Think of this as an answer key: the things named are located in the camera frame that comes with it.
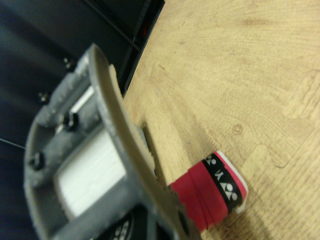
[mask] wooden floor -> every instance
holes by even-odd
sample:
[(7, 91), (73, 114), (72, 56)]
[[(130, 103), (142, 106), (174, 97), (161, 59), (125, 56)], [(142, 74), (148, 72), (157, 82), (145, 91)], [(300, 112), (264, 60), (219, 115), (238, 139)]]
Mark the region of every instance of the wooden floor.
[(315, 240), (319, 100), (319, 0), (167, 0), (124, 101), (166, 184), (216, 150), (247, 181), (203, 239)]

